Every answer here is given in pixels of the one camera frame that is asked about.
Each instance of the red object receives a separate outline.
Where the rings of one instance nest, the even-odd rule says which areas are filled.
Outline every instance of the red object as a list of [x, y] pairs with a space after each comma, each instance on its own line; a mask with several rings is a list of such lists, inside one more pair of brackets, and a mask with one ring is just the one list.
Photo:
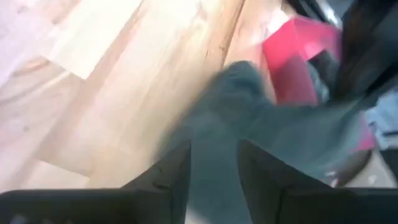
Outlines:
[[[286, 22], [262, 45], [277, 104], [317, 105], [307, 61], [327, 50], [338, 60], [341, 31], [322, 22], [296, 17]], [[361, 140], [354, 151], [372, 149], [372, 132], [363, 121]]]

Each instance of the black object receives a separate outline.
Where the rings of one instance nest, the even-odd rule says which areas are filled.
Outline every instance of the black object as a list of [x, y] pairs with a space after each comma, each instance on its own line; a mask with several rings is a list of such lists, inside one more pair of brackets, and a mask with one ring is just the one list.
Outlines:
[[0, 195], [0, 223], [185, 223], [190, 142], [121, 189], [17, 190]]
[[336, 100], [377, 98], [398, 84], [397, 1], [356, 1], [345, 15]]
[[341, 16], [336, 14], [327, 0], [287, 0], [287, 2], [301, 16], [326, 22], [339, 28], [342, 26]]
[[254, 224], [397, 223], [398, 190], [333, 189], [249, 141], [239, 175]]

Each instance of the light wood plank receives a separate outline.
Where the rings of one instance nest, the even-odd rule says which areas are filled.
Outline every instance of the light wood plank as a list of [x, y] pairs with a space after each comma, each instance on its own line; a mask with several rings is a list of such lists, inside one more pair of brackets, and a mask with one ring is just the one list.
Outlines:
[[224, 64], [242, 0], [147, 0], [48, 136], [39, 159], [119, 187]]
[[59, 66], [35, 58], [0, 89], [0, 189], [34, 156], [81, 81]]
[[[141, 0], [80, 1], [44, 41], [41, 54], [86, 79], [140, 3]], [[57, 14], [53, 21], [59, 22], [64, 14]]]

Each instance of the wooden floor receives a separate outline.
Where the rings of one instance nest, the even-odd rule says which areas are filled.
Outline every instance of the wooden floor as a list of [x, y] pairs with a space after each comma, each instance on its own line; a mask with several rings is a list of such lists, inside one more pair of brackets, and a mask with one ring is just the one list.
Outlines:
[[39, 0], [53, 31], [0, 88], [0, 191], [120, 187], [280, 0]]

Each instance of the dark clothing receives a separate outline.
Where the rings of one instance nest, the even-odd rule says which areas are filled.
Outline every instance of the dark clothing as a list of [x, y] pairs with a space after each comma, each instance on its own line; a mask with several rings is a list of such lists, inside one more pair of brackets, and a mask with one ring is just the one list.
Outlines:
[[188, 211], [208, 223], [251, 223], [239, 182], [239, 139], [320, 180], [358, 146], [356, 102], [274, 106], [262, 84], [250, 63], [231, 65], [212, 81], [170, 137], [172, 145], [192, 140]]

